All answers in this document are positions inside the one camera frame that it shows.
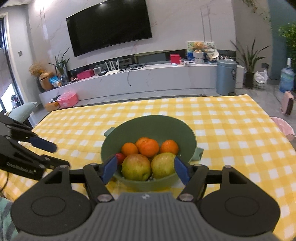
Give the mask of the small red fruit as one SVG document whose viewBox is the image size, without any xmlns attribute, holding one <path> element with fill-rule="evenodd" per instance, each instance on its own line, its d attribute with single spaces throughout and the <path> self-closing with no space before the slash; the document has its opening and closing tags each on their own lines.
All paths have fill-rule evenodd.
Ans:
<svg viewBox="0 0 296 241">
<path fill-rule="evenodd" d="M 120 166 L 123 164 L 123 161 L 125 160 L 125 155 L 122 153 L 117 153 L 116 158 L 117 158 L 117 164 Z"/>
</svg>

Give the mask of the yellow-green mango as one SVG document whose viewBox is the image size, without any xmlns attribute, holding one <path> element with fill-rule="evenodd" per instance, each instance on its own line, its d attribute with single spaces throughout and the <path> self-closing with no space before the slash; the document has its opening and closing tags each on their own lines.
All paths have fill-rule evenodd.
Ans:
<svg viewBox="0 0 296 241">
<path fill-rule="evenodd" d="M 173 153 L 161 153 L 151 161 L 152 176 L 154 179 L 161 179 L 175 173 L 174 161 L 176 155 Z"/>
</svg>

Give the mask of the red-green mango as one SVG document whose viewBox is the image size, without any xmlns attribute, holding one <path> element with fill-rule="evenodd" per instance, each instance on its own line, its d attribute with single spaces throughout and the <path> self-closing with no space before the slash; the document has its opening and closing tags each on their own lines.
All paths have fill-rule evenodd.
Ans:
<svg viewBox="0 0 296 241">
<path fill-rule="evenodd" d="M 152 174 L 151 162 L 142 154 L 131 154 L 124 159 L 121 173 L 127 180 L 147 181 Z"/>
</svg>

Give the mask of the orange tangerine front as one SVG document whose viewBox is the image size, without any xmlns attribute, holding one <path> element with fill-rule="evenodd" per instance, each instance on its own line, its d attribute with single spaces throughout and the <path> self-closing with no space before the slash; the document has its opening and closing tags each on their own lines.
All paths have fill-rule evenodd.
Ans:
<svg viewBox="0 0 296 241">
<path fill-rule="evenodd" d="M 177 155 L 179 152 L 179 146 L 174 140 L 166 140 L 160 147 L 160 153 L 172 153 Z"/>
</svg>

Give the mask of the orange tangerine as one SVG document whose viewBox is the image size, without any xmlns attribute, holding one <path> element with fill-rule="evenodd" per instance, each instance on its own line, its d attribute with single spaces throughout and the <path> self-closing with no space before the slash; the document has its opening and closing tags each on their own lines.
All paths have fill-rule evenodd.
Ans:
<svg viewBox="0 0 296 241">
<path fill-rule="evenodd" d="M 149 138 L 141 144 L 139 152 L 147 158 L 151 158 L 159 152 L 159 149 L 158 142 Z"/>
<path fill-rule="evenodd" d="M 174 140 L 166 140 L 160 147 L 160 153 L 172 153 L 177 155 L 179 152 L 179 146 Z"/>
<path fill-rule="evenodd" d="M 138 148 L 134 143 L 125 143 L 121 147 L 121 153 L 127 157 L 132 154 L 138 154 Z"/>
<path fill-rule="evenodd" d="M 140 146 L 141 146 L 141 144 L 142 144 L 144 141 L 148 140 L 148 139 L 149 139 L 149 138 L 147 138 L 147 137 L 141 137 L 141 138 L 139 138 L 139 139 L 135 142 L 136 147 L 139 149 Z"/>
</svg>

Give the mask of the teal cushion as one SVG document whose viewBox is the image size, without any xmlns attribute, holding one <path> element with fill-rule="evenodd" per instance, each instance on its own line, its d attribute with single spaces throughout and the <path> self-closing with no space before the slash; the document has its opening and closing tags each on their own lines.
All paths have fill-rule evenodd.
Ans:
<svg viewBox="0 0 296 241">
<path fill-rule="evenodd" d="M 23 123 L 26 119 L 29 118 L 30 114 L 34 111 L 37 107 L 36 102 L 29 102 L 23 105 L 14 108 L 9 114 L 8 117 L 12 118 L 19 123 Z"/>
</svg>

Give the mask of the orange cardboard box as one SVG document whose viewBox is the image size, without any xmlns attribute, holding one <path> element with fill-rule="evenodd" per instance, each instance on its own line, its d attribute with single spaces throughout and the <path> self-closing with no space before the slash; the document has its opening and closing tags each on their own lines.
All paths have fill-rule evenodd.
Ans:
<svg viewBox="0 0 296 241">
<path fill-rule="evenodd" d="M 60 108 L 60 104 L 58 101 L 53 101 L 53 102 L 49 102 L 45 105 L 45 109 L 48 111 L 48 112 L 52 112 L 52 111 L 55 111 L 55 110 L 58 110 Z"/>
</svg>

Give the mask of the green colander bowl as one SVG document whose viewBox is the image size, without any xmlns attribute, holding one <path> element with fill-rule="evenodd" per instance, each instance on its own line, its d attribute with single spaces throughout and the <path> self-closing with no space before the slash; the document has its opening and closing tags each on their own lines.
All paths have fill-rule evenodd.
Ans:
<svg viewBox="0 0 296 241">
<path fill-rule="evenodd" d="M 101 159 L 116 155 L 119 160 L 114 177 L 133 191 L 170 188 L 178 180 L 175 158 L 185 163 L 199 161 L 204 151 L 186 123 L 164 115 L 134 118 L 104 135 Z"/>
</svg>

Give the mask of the brown round vase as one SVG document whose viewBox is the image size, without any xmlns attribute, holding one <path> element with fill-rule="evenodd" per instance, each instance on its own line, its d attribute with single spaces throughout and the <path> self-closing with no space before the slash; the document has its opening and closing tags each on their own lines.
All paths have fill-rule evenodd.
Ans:
<svg viewBox="0 0 296 241">
<path fill-rule="evenodd" d="M 41 84 L 41 87 L 45 90 L 51 90 L 53 89 L 53 85 L 50 83 L 50 78 L 54 77 L 54 73 L 53 72 L 43 72 L 40 76 L 39 76 L 39 83 Z"/>
</svg>

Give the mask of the yellow checkered tablecloth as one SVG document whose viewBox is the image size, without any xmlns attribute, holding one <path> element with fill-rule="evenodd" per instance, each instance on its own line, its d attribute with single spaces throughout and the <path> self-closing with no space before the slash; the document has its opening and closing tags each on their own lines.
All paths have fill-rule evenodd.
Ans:
<svg viewBox="0 0 296 241">
<path fill-rule="evenodd" d="M 295 238 L 295 150 L 268 114 L 249 96 L 141 100 L 57 110 L 36 127 L 55 142 L 56 156 L 74 168 L 100 161 L 104 133 L 132 118 L 151 114 L 177 118 L 193 130 L 204 150 L 201 163 L 230 165 L 280 205 L 275 234 Z"/>
</svg>

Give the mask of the pink storage box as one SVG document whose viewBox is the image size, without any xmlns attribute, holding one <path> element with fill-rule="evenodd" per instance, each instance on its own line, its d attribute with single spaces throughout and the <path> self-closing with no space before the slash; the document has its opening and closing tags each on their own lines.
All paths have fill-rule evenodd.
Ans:
<svg viewBox="0 0 296 241">
<path fill-rule="evenodd" d="M 57 99 L 60 108 L 71 108 L 78 102 L 77 94 L 74 91 L 67 91 Z"/>
</svg>

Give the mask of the small potted green plant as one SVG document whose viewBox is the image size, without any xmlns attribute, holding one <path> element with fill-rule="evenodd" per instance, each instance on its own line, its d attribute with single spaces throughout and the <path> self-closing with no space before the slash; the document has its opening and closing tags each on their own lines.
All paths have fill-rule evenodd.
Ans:
<svg viewBox="0 0 296 241">
<path fill-rule="evenodd" d="M 69 49 L 70 48 L 68 48 L 63 54 L 59 53 L 58 55 L 54 55 L 55 63 L 49 63 L 55 67 L 62 86 L 67 85 L 69 82 L 67 65 L 70 58 L 66 58 L 66 53 Z"/>
</svg>

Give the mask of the magenta flat box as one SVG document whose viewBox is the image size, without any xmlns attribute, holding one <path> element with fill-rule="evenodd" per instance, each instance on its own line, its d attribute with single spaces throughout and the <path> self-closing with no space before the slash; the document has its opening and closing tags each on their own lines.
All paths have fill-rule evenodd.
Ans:
<svg viewBox="0 0 296 241">
<path fill-rule="evenodd" d="M 77 79 L 78 80 L 83 80 L 83 79 L 86 79 L 86 78 L 90 78 L 94 76 L 94 71 L 93 69 L 89 69 L 89 70 L 85 70 L 85 71 L 82 71 L 80 73 L 77 74 Z"/>
</svg>

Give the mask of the white marble tv console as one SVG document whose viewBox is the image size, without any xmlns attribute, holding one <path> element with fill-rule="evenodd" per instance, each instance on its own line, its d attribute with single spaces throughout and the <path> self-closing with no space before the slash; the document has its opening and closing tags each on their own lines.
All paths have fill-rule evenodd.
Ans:
<svg viewBox="0 0 296 241">
<path fill-rule="evenodd" d="M 205 89 L 215 90 L 216 64 L 147 65 L 135 70 L 93 76 L 41 93 L 42 104 L 67 91 L 74 91 L 79 101 L 127 100 L 162 96 L 190 96 L 203 94 Z"/>
</svg>

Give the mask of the pink cloth on chair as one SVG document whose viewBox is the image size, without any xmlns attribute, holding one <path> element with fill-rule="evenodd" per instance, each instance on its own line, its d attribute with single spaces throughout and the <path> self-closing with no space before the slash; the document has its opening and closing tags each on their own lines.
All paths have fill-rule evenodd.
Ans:
<svg viewBox="0 0 296 241">
<path fill-rule="evenodd" d="M 275 122 L 280 131 L 287 137 L 289 141 L 295 140 L 295 132 L 290 124 L 288 124 L 282 118 L 277 118 L 275 116 L 271 116 L 271 119 Z"/>
</svg>

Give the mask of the white wifi router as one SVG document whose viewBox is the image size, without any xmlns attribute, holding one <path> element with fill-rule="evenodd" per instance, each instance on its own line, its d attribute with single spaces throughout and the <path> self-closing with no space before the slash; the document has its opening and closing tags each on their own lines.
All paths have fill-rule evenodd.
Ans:
<svg viewBox="0 0 296 241">
<path fill-rule="evenodd" d="M 106 75 L 116 74 L 120 71 L 119 60 L 105 62 L 107 72 Z"/>
</svg>

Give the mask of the blue-grey pedal trash bin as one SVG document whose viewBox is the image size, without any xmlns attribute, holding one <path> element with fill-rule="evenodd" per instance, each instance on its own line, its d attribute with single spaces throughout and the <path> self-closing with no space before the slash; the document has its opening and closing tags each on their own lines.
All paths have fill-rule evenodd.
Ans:
<svg viewBox="0 0 296 241">
<path fill-rule="evenodd" d="M 216 92 L 222 96 L 234 96 L 237 63 L 231 59 L 217 61 Z"/>
</svg>

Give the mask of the pink space heater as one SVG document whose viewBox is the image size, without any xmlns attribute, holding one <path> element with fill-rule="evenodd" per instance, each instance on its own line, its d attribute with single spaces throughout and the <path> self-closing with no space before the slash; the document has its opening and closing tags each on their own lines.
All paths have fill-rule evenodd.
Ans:
<svg viewBox="0 0 296 241">
<path fill-rule="evenodd" d="M 286 91 L 281 101 L 281 112 L 285 115 L 291 115 L 294 103 L 294 96 L 291 91 Z"/>
</svg>

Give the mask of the white plastic bag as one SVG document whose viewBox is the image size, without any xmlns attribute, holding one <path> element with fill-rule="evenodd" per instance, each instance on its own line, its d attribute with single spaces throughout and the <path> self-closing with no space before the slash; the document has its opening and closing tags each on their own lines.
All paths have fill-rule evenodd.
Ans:
<svg viewBox="0 0 296 241">
<path fill-rule="evenodd" d="M 262 72 L 257 71 L 253 76 L 253 85 L 256 89 L 266 89 L 268 80 L 267 70 L 264 69 Z"/>
</svg>

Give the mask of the red box on console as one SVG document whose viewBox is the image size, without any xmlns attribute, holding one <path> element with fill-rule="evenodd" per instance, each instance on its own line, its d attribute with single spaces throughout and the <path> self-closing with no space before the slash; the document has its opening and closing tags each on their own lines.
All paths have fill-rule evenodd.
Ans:
<svg viewBox="0 0 296 241">
<path fill-rule="evenodd" d="M 180 65 L 181 57 L 179 54 L 170 54 L 170 62 L 172 64 Z"/>
</svg>

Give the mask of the brown teddy bear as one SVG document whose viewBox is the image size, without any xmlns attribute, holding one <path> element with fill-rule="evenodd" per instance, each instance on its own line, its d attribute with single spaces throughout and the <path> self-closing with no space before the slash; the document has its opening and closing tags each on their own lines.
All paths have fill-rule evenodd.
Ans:
<svg viewBox="0 0 296 241">
<path fill-rule="evenodd" d="M 204 42 L 194 42 L 192 45 L 192 51 L 199 53 L 204 51 Z"/>
</svg>

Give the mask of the blue water jug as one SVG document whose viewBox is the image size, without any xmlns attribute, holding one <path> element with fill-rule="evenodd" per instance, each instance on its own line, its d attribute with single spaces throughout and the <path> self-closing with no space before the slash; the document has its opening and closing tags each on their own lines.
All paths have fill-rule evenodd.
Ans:
<svg viewBox="0 0 296 241">
<path fill-rule="evenodd" d="M 282 93 L 293 90 L 295 73 L 292 69 L 291 59 L 287 58 L 287 66 L 280 73 L 280 87 Z"/>
</svg>

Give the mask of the potted long-leaf plant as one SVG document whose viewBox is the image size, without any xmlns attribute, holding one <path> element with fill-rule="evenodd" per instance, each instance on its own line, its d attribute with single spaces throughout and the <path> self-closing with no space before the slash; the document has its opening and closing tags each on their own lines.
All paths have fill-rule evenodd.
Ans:
<svg viewBox="0 0 296 241">
<path fill-rule="evenodd" d="M 246 50 L 243 48 L 243 46 L 238 40 L 236 41 L 236 43 L 234 43 L 233 41 L 230 41 L 230 42 L 241 56 L 241 58 L 236 57 L 236 59 L 242 61 L 243 66 L 246 70 L 243 86 L 248 89 L 253 89 L 254 87 L 253 78 L 255 75 L 255 72 L 254 72 L 255 66 L 259 60 L 262 60 L 265 58 L 265 56 L 259 56 L 259 54 L 263 50 L 269 48 L 270 46 L 268 45 L 259 50 L 255 50 L 254 48 L 255 48 L 256 38 L 254 38 L 251 48 L 247 46 Z"/>
</svg>

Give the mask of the black wall television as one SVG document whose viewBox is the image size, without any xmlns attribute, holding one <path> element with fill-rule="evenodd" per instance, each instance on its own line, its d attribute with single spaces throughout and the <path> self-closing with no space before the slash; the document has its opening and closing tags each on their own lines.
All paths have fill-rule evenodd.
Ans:
<svg viewBox="0 0 296 241">
<path fill-rule="evenodd" d="M 66 19 L 74 56 L 151 39 L 146 1 L 104 1 Z"/>
</svg>

